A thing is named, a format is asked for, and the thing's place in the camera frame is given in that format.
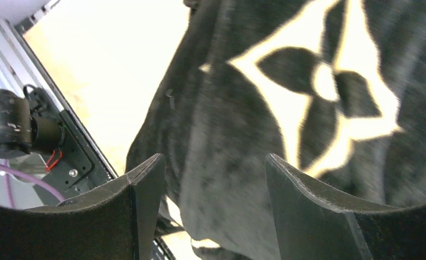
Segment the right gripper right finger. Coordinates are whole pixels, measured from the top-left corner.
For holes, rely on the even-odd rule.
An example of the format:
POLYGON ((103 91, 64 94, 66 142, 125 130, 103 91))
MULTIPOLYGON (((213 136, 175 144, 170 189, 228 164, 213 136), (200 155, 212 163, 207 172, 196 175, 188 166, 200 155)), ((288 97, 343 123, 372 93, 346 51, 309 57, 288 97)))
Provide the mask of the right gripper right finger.
POLYGON ((426 259, 426 204, 393 207, 265 159, 281 259, 426 259))

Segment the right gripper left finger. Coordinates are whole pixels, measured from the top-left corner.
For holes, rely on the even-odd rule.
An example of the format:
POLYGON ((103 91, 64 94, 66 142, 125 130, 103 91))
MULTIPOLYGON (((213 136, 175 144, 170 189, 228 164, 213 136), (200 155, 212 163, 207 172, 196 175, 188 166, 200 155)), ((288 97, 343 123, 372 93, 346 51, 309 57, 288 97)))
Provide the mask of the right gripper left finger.
POLYGON ((0 207, 0 259, 150 259, 165 158, 57 206, 0 207))

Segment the black pillowcase with beige flowers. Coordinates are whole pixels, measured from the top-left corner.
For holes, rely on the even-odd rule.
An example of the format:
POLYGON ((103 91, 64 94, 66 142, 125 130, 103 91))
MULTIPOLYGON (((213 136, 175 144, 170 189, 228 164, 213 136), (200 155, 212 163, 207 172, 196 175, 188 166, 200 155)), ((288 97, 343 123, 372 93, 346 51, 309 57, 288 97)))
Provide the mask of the black pillowcase with beige flowers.
POLYGON ((188 29, 126 168, 166 160, 155 236, 190 259, 280 257, 264 160, 426 203, 426 1, 185 1, 188 29))

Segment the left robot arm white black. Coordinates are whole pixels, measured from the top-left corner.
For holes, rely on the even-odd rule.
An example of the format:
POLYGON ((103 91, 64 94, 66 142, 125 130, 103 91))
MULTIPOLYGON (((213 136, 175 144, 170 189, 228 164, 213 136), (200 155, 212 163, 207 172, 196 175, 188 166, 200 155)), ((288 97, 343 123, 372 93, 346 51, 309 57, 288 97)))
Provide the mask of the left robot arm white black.
POLYGON ((31 84, 23 97, 0 89, 0 159, 32 152, 52 154, 64 143, 65 133, 49 95, 31 84))

